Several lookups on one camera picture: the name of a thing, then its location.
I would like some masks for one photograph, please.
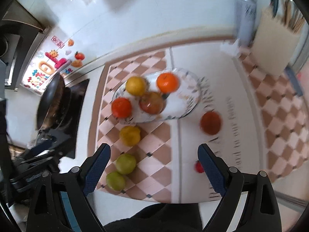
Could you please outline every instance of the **blue gripper pad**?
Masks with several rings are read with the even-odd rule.
[[[103,150],[101,151],[100,155],[92,164],[92,167],[88,171],[87,175],[85,176],[85,185],[84,185],[84,195],[87,196],[88,193],[92,193],[95,190],[98,181],[101,178],[101,175],[109,162],[111,157],[111,148],[107,144],[102,144],[99,149],[104,146]]]
[[[216,166],[213,159],[210,157],[206,149],[204,148],[206,144],[200,145],[197,150],[197,157],[200,163],[202,164],[202,167],[211,182],[211,185],[213,186],[214,190],[219,193],[222,197],[226,193],[225,188],[225,178]]]

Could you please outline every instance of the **kitchen wall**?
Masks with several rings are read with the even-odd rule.
[[[13,144],[26,147],[35,138],[35,121],[40,97],[24,87],[17,92],[5,90],[7,99],[7,132]]]
[[[92,58],[163,32],[234,25],[234,0],[18,0],[61,40],[83,43]],[[258,0],[258,15],[270,0]]]

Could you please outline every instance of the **wooden utensil holder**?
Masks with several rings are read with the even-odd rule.
[[[251,53],[265,72],[279,76],[288,65],[299,38],[300,34],[284,26],[280,18],[273,18],[269,9],[263,9]]]

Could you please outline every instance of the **chopsticks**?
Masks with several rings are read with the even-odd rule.
[[[294,34],[301,31],[305,24],[305,18],[296,7],[293,0],[281,0],[283,16],[281,22],[287,28],[290,28]]]

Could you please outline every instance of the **black cloth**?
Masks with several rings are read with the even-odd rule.
[[[155,204],[128,219],[104,226],[107,232],[200,232],[198,204]]]

